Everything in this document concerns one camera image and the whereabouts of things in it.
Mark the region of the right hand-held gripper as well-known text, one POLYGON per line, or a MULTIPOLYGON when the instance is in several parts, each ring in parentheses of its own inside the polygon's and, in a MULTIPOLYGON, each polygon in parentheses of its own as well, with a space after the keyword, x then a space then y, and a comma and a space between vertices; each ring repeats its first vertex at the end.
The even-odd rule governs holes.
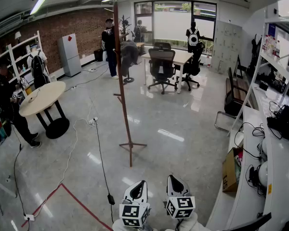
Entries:
POLYGON ((166 210, 171 218, 190 218, 196 204, 195 197, 190 194, 188 184, 174 175, 169 175, 167 177, 167 194, 166 210))

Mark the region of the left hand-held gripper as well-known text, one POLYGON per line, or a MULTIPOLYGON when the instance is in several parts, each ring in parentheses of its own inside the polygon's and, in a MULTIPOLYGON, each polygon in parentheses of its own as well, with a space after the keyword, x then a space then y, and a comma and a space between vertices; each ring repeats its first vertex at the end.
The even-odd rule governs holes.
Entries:
POLYGON ((147 182, 141 180, 130 186, 119 205, 119 218, 123 225, 131 228, 143 228, 149 216, 147 182))

